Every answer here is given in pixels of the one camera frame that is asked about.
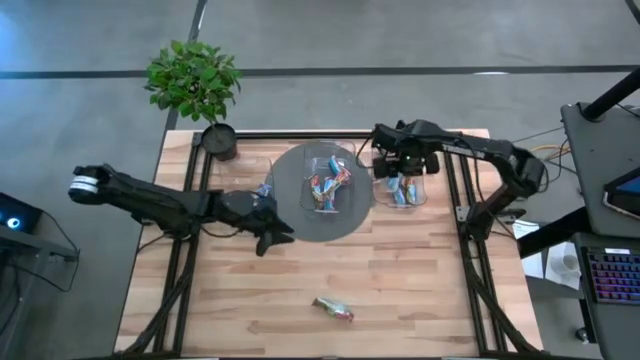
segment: transparent bowl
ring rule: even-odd
[[[322,214],[352,208],[355,145],[350,141],[309,142],[304,150],[304,178],[300,206]]]
[[[365,163],[372,164],[373,158],[382,157],[377,150],[369,153],[368,161]],[[398,174],[396,178],[376,179],[373,175],[373,169],[370,169],[370,175],[373,179],[373,198],[377,203],[392,208],[413,208],[424,205],[427,202],[427,194],[424,190],[424,175],[422,176],[404,176]]]

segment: black pole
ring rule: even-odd
[[[191,151],[189,152],[189,162],[187,163],[187,173],[184,178],[184,191],[190,191],[193,187],[193,175],[196,169],[196,160],[198,158],[198,149],[200,148],[200,140],[202,134],[194,133],[191,141]],[[180,260],[180,241],[174,241],[171,244],[171,255],[169,256],[169,265],[167,267],[167,276],[165,277],[164,290],[162,291],[162,301],[164,301],[176,282],[178,272],[178,261]],[[164,338],[167,331],[167,321],[163,321],[158,328],[155,340],[153,342],[153,352],[163,351]]]
[[[589,121],[600,122],[604,118],[601,116],[626,99],[634,91],[640,88],[640,68],[635,69],[619,83],[615,84],[606,93],[602,94],[596,101],[589,104],[582,110],[582,115]]]
[[[447,169],[447,180],[449,181],[449,192],[451,193],[451,202],[453,209],[460,206],[460,194],[458,193],[458,185],[456,182],[456,173],[453,169],[453,161],[451,160],[451,154],[444,154],[444,165]],[[471,310],[471,319],[473,320],[473,330],[476,335],[476,342],[478,344],[478,353],[487,351],[487,337],[484,332],[484,324],[482,323],[482,313],[480,312],[480,304],[478,303],[478,295],[475,289],[469,284],[467,280],[467,274],[470,271],[475,271],[473,268],[473,262],[471,260],[471,252],[469,251],[469,242],[467,239],[462,238],[462,224],[458,221],[458,218],[454,216],[456,222],[456,229],[458,230],[458,240],[460,242],[460,254],[462,256],[462,268],[465,274],[465,282],[467,284],[467,293],[469,294],[469,307]]]
[[[209,153],[205,155],[204,164],[202,166],[202,176],[200,178],[200,191],[207,191],[209,185],[209,175],[211,174],[211,163],[213,156]],[[196,256],[198,254],[198,244],[200,243],[200,228],[194,230],[191,234],[192,239],[189,242],[189,252],[187,252],[187,260],[184,265],[184,272],[193,274],[196,269]],[[173,340],[172,350],[177,353],[182,352],[182,342],[184,341],[184,331],[187,326],[187,315],[189,312],[189,299],[191,298],[191,282],[184,289],[182,297],[180,297],[180,305],[178,307],[178,318],[176,320],[176,333]]]
[[[469,162],[466,156],[460,156],[460,170],[462,172],[462,180],[464,181],[464,189],[467,193],[467,201],[469,206],[476,203],[476,194],[473,190],[473,180],[471,179],[471,171],[469,170]],[[487,252],[487,244],[485,240],[476,241],[478,248],[478,259],[480,260],[480,270],[482,272],[482,281],[487,286],[489,294],[496,298],[496,287],[493,283],[493,275],[491,273],[491,265],[489,264],[489,254]],[[493,327],[493,336],[496,339],[496,347],[498,351],[507,351],[507,342],[504,332],[500,327],[498,320],[491,315],[491,325]]]

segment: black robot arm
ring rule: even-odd
[[[471,206],[465,222],[465,231],[477,240],[488,238],[495,215],[516,198],[528,198],[538,192],[545,171],[542,161],[507,140],[449,132],[426,120],[410,124],[399,121],[395,129],[377,124],[371,135],[371,146],[381,154],[373,160],[376,178],[394,177],[398,173],[422,175],[427,158],[436,151],[493,164],[502,178],[502,185],[484,202]]]
[[[78,166],[69,188],[71,199],[80,204],[110,204],[131,213],[138,222],[154,221],[168,236],[182,239],[199,231],[205,223],[223,222],[258,237],[256,254],[269,246],[293,242],[283,233],[293,229],[277,215],[270,196],[251,191],[177,191],[117,172],[111,166]]]

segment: black desk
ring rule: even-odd
[[[584,247],[640,250],[640,221],[619,214],[602,202],[605,184],[640,166],[640,119],[620,108],[609,110],[604,115],[608,119],[601,123],[585,120],[577,105],[566,105],[561,112],[585,206],[519,239],[520,256],[524,258],[566,240],[574,241],[578,252]],[[585,274],[585,264],[579,258]],[[637,358],[640,306],[597,303],[586,276],[581,285],[585,326],[603,357]]]
[[[54,264],[49,261],[50,257],[58,256],[69,262],[78,261],[78,254],[73,249],[36,235],[9,230],[4,226],[0,226],[0,247],[2,248],[0,256],[6,255],[4,251],[11,252],[9,257],[13,257],[17,265],[40,276],[44,275],[47,267]],[[28,308],[31,304],[35,284],[42,282],[31,274],[16,271],[11,268],[2,269],[0,272],[2,274],[0,277],[0,299],[3,302],[0,304],[3,306],[0,308],[0,327],[5,326],[5,322],[7,322],[4,332],[0,334],[0,360],[14,359],[18,347],[24,346],[21,341]],[[18,293],[16,283],[18,283],[20,301],[16,299]]]

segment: rgb keyboard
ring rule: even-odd
[[[640,305],[640,255],[588,252],[597,302]]]

